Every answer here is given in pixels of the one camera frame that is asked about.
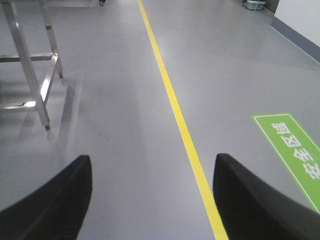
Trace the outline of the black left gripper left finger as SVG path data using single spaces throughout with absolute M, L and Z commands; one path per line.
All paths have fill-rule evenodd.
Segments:
M 75 240 L 91 196 L 91 159 L 80 155 L 39 189 L 0 212 L 0 238 Z

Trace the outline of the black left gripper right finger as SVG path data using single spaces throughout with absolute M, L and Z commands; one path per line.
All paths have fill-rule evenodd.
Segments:
M 318 240 L 320 215 L 282 194 L 227 153 L 215 159 L 213 197 L 231 240 Z

